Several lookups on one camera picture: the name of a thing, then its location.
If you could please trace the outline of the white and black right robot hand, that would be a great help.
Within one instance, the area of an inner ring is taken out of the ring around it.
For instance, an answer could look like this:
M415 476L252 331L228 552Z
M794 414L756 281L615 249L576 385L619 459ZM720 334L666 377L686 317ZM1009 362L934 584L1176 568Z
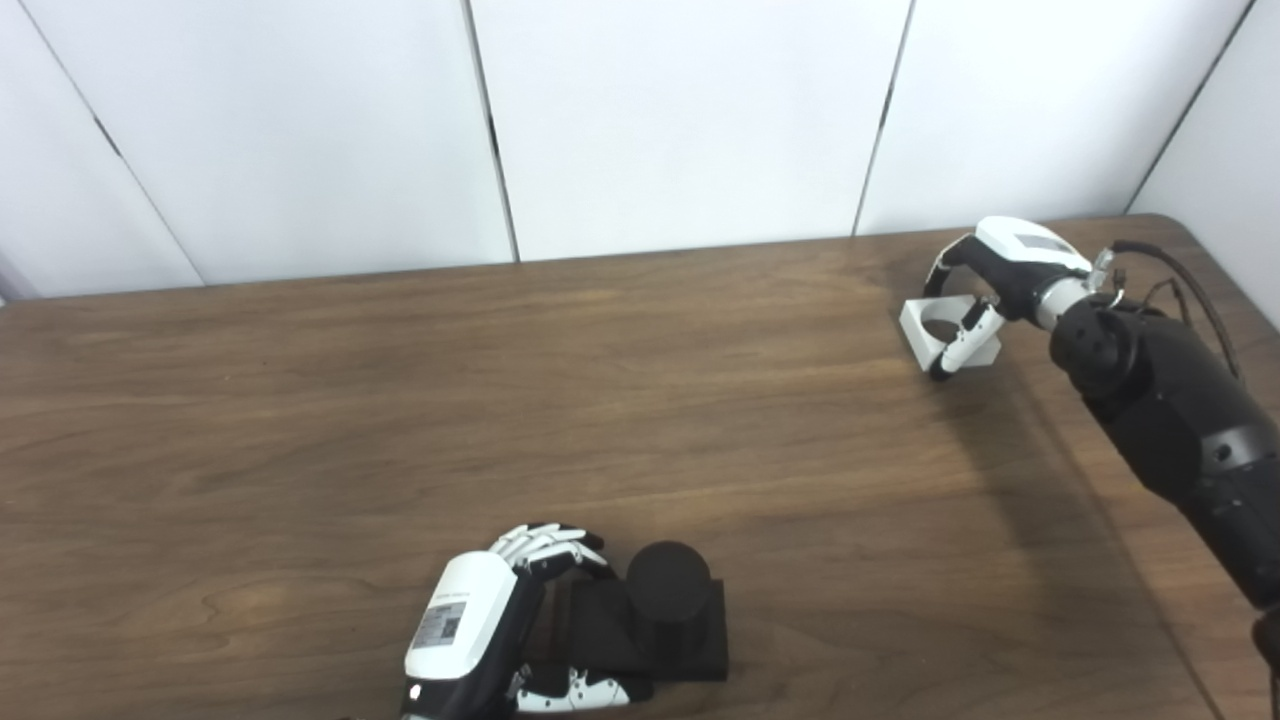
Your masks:
M933 380L947 380L1010 322L1052 331L1062 314L1096 293L1094 266L1064 238L1032 222L986 217L975 229L943 249L923 290L940 299L950 274L968 268L991 292L957 323L955 338L931 361Z

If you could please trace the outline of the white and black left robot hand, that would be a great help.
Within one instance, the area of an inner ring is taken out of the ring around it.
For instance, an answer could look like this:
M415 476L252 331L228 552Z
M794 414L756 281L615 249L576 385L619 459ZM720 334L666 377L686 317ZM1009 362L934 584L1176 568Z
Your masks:
M600 537L529 523L485 550L453 557L404 653L402 719L516 719L640 705L652 680L567 662L540 664L525 647L547 587L571 570L617 577Z

